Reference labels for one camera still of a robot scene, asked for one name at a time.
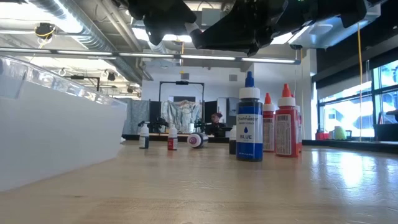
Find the bottle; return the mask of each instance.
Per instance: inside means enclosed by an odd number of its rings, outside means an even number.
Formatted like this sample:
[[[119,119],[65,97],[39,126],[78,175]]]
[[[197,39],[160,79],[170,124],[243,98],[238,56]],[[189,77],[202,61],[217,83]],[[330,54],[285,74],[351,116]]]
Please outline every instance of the bottle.
[[[262,123],[263,123],[263,145],[264,152],[275,152],[275,107],[271,103],[269,93],[266,94],[266,100],[262,107]]]
[[[275,116],[275,151],[277,156],[298,157],[296,141],[296,101],[290,94],[289,85],[284,85],[282,98],[278,100],[279,109]]]
[[[209,137],[205,133],[192,133],[187,138],[187,143],[194,149],[205,147]]]
[[[232,127],[231,133],[229,135],[229,154],[236,154],[236,125]]]
[[[141,133],[139,135],[139,148],[147,149],[149,147],[149,128],[147,123],[142,124]]]
[[[297,136],[298,136],[298,152],[303,150],[303,116],[301,114],[300,106],[296,106],[297,109]]]
[[[167,139],[167,150],[177,150],[178,138],[175,125],[171,124],[169,129],[169,138]]]
[[[236,117],[236,158],[240,161],[262,161],[262,103],[260,89],[254,87],[248,72],[245,87],[239,90]]]

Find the blue bottle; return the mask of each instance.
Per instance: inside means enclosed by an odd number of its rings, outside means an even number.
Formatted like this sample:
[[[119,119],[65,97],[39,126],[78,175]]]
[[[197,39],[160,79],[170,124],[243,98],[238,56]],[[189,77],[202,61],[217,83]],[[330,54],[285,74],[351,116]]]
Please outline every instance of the blue bottle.
[[[245,87],[239,91],[236,117],[236,158],[240,161],[262,161],[262,103],[260,89],[254,87],[248,72]]]

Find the bottle cap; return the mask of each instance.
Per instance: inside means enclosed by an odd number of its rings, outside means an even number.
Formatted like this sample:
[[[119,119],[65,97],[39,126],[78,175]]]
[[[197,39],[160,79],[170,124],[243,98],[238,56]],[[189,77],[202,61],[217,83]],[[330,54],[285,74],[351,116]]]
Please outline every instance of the bottle cap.
[[[296,106],[296,100],[292,97],[289,89],[289,85],[284,85],[284,90],[282,91],[282,98],[278,100],[278,106]]]
[[[269,93],[266,93],[266,99],[264,102],[264,106],[262,106],[263,111],[275,111],[275,107],[271,102],[271,96]]]
[[[149,136],[149,128],[147,126],[147,123],[144,123],[142,125],[140,136],[144,136],[144,137]]]
[[[170,124],[169,138],[176,138],[176,137],[177,137],[177,129],[175,128],[174,124]]]
[[[260,100],[260,89],[254,87],[254,78],[252,72],[248,72],[244,82],[244,88],[239,90],[239,99],[250,98]]]
[[[236,125],[232,127],[232,130],[229,133],[229,140],[236,140]]]

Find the red bottle cap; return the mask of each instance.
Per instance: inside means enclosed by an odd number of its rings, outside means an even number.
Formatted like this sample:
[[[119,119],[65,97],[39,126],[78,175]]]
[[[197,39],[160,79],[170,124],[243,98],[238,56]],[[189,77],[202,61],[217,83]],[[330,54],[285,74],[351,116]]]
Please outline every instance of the red bottle cap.
[[[266,94],[266,104],[271,104],[271,97],[269,96],[269,93]]]
[[[289,85],[284,84],[284,90],[282,92],[282,97],[292,97],[292,93],[290,92]]]

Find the red object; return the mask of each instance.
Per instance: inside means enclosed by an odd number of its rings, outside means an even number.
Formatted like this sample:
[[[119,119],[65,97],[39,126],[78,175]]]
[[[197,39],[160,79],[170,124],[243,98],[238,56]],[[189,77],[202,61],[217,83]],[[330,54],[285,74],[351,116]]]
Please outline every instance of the red object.
[[[329,140],[329,133],[316,133],[315,139],[316,140]]]
[[[274,106],[271,103],[269,93],[266,94],[264,109],[262,112],[263,123],[263,147],[264,152],[275,152],[275,115]]]
[[[177,150],[175,142],[177,138],[168,138],[167,139],[167,150]]]
[[[288,84],[284,85],[278,106],[279,110],[276,111],[275,116],[276,154],[282,157],[298,157],[297,109]]]

